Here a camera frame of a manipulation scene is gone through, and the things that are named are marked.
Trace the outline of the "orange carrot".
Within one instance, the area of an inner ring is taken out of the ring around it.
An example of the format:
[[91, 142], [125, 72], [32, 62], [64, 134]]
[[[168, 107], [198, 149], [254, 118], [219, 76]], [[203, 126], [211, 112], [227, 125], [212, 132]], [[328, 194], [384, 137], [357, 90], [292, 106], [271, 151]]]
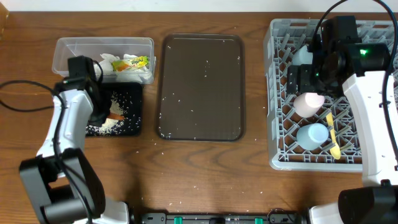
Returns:
[[125, 117], [124, 117], [123, 115], [120, 115], [120, 114], [110, 113], [110, 114], [108, 115], [108, 119], [124, 120]]

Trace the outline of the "pile of white rice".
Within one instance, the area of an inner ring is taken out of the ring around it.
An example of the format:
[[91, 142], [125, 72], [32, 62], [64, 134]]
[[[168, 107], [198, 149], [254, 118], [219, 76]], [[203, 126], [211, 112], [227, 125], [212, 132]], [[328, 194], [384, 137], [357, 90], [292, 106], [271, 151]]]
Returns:
[[86, 128], [87, 136], [110, 136], [118, 132], [118, 129], [124, 124], [124, 110], [116, 100], [111, 100], [111, 107], [109, 110], [109, 116], [100, 127], [88, 126]]

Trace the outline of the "light blue bowl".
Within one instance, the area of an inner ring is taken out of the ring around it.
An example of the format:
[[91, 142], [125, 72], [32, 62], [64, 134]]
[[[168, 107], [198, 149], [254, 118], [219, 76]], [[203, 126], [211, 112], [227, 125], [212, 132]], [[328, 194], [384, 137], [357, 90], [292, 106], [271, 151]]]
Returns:
[[292, 65], [311, 65], [313, 62], [313, 53], [308, 51], [308, 46], [301, 47], [292, 58]]

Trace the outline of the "yellow green snack wrapper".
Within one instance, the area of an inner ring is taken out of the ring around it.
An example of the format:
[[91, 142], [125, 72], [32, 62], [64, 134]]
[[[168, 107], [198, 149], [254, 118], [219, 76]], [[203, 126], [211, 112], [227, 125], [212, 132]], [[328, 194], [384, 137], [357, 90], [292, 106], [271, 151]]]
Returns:
[[128, 70], [137, 70], [145, 67], [149, 63], [147, 56], [140, 56], [122, 60], [115, 60], [111, 63], [115, 72], [123, 72]]

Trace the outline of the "aluminium foil ball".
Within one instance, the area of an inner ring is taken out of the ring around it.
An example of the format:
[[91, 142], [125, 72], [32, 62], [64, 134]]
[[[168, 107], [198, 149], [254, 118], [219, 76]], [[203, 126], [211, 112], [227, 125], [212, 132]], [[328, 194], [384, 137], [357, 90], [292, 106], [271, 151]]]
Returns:
[[102, 61], [93, 62], [96, 76], [103, 75], [103, 81], [152, 83], [154, 75], [150, 68], [150, 57], [124, 54], [122, 58], [103, 53]]

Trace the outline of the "pink plastic cup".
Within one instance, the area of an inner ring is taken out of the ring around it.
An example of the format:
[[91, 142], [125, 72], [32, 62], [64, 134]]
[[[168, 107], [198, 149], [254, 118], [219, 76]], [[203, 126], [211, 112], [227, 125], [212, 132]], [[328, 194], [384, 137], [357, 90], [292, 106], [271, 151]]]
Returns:
[[303, 117], [309, 118], [323, 106], [325, 97], [317, 93], [303, 93], [294, 100], [295, 112]]

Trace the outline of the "light blue plastic cup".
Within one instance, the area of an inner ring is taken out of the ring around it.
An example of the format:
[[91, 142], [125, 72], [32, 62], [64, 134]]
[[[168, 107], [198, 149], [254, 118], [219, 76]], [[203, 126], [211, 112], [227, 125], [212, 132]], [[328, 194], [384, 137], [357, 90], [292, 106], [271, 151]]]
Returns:
[[309, 124], [297, 131], [297, 143], [304, 150], [315, 150], [320, 147], [329, 137], [329, 130], [320, 123]]

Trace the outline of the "cream plastic spoon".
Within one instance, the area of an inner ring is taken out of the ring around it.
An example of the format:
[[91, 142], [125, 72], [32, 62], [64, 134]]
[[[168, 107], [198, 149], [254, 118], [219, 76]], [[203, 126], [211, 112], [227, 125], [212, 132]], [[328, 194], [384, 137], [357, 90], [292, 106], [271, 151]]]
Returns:
[[331, 137], [331, 142], [333, 143], [333, 146], [330, 149], [330, 154], [334, 159], [340, 159], [341, 158], [341, 151], [340, 147], [337, 143], [336, 140], [336, 133], [335, 133], [335, 128], [334, 128], [334, 122], [333, 122], [333, 115], [331, 112], [329, 112], [326, 115], [326, 121], [329, 127], [329, 132], [330, 132], [330, 137]]

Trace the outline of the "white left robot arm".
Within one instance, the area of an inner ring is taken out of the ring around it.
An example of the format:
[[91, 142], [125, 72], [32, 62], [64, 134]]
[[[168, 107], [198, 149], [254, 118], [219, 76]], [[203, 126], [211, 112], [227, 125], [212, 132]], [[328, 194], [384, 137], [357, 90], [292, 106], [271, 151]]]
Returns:
[[40, 223], [129, 223], [124, 202], [107, 198], [85, 157], [85, 130], [104, 103], [93, 81], [62, 81], [53, 89], [54, 111], [37, 155], [19, 174]]

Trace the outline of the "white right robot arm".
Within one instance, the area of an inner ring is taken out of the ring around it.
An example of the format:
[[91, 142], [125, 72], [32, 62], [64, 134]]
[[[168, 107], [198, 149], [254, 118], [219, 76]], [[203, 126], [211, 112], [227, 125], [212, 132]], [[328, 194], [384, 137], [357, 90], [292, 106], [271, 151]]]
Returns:
[[345, 96], [362, 151], [363, 187], [310, 208], [306, 223], [397, 223], [397, 108], [385, 44], [344, 41], [300, 48], [287, 72], [288, 93]]

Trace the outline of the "black waste tray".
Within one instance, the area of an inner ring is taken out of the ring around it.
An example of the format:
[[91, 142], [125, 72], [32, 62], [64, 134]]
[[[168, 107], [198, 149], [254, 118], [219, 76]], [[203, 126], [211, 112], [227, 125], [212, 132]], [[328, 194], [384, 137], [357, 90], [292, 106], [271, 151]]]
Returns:
[[142, 85], [139, 83], [105, 83], [111, 97], [110, 112], [124, 119], [107, 119], [101, 127], [87, 126], [89, 136], [136, 136], [142, 128]]

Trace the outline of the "clear plastic waste bin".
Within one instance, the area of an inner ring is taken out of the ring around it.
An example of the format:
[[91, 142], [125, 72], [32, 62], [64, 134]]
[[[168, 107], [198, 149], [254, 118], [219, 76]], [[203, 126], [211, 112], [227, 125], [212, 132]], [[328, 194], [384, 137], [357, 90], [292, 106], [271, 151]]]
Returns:
[[[86, 56], [96, 60], [97, 76], [102, 75], [105, 83], [136, 82], [151, 84], [154, 81], [156, 57], [154, 41], [149, 37], [63, 37], [57, 41], [52, 71], [62, 77], [69, 76], [67, 60]], [[144, 68], [114, 71], [110, 61], [145, 56], [149, 63]]]

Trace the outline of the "grey plastic dishwasher rack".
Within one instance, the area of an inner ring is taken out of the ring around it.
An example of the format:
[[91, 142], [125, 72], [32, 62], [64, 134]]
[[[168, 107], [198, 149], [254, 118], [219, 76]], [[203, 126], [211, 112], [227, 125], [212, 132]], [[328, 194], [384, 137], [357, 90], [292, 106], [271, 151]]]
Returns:
[[[287, 68], [296, 51], [309, 45], [313, 35], [320, 32], [317, 23], [315, 19], [274, 19], [264, 38], [269, 163], [276, 170], [363, 172], [362, 151], [347, 98], [327, 96], [315, 115], [303, 118], [294, 109], [296, 94], [288, 94], [286, 90]], [[397, 74], [393, 73], [391, 77], [397, 108]], [[301, 127], [314, 123], [326, 125], [329, 112], [333, 115], [340, 159], [334, 159], [330, 154], [331, 139], [312, 151], [301, 148], [296, 140]]]

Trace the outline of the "dark brown serving tray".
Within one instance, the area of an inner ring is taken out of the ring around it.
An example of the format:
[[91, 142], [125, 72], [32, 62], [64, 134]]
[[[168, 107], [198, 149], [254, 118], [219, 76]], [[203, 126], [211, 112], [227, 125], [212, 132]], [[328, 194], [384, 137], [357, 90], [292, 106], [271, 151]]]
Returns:
[[245, 61], [231, 34], [170, 34], [159, 73], [157, 134], [173, 141], [234, 142], [244, 136]]

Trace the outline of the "black rail at table edge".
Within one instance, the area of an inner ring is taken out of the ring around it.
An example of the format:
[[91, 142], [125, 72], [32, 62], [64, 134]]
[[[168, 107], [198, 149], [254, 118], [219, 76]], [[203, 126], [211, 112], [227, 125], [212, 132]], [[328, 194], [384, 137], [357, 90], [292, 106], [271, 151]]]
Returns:
[[310, 224], [302, 213], [273, 208], [266, 213], [146, 213], [140, 224]]

